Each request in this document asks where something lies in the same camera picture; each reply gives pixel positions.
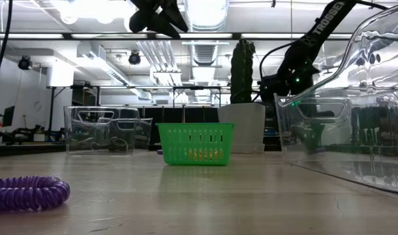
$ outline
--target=potted cactus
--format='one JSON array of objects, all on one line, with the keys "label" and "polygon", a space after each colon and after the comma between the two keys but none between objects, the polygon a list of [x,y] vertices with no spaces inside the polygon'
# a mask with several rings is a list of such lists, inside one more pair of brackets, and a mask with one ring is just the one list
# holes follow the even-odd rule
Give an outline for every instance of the potted cactus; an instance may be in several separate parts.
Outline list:
[{"label": "potted cactus", "polygon": [[219,121],[235,123],[232,153],[262,153],[266,107],[252,102],[252,42],[240,39],[231,59],[231,104],[218,109]]}]

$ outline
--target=green plastic basket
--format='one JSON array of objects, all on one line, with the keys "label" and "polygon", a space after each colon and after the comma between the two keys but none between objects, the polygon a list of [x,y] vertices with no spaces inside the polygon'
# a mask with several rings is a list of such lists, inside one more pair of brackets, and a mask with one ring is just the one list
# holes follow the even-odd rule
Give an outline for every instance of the green plastic basket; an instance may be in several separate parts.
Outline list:
[{"label": "green plastic basket", "polygon": [[227,165],[233,123],[158,123],[164,162],[171,165]]}]

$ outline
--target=coiled cord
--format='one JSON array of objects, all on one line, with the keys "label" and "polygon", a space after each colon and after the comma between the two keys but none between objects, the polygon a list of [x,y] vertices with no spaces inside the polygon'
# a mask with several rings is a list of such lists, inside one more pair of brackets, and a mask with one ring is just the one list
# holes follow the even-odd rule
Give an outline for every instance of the coiled cord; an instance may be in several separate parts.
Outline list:
[{"label": "coiled cord", "polygon": [[0,212],[52,209],[69,196],[70,186],[57,177],[0,179]]}]

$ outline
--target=desk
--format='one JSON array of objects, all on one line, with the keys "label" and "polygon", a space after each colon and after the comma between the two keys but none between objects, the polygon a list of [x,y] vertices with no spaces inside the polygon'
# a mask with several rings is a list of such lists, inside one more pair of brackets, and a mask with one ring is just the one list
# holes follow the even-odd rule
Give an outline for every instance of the desk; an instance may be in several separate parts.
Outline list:
[{"label": "desk", "polygon": [[0,178],[57,176],[60,208],[0,214],[0,234],[398,234],[398,198],[284,164],[234,155],[228,166],[166,166],[161,155],[0,157]]}]

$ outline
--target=cactus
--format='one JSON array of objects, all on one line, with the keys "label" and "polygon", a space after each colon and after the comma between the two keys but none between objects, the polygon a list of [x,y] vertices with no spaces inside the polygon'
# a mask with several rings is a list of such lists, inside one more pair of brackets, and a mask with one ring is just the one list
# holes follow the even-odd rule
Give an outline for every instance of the cactus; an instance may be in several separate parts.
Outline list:
[{"label": "cactus", "polygon": [[254,43],[247,42],[245,39],[240,39],[232,53],[232,59],[231,59],[231,103],[232,104],[251,102],[251,89],[253,85],[253,54],[255,52],[256,48],[254,47]]}]

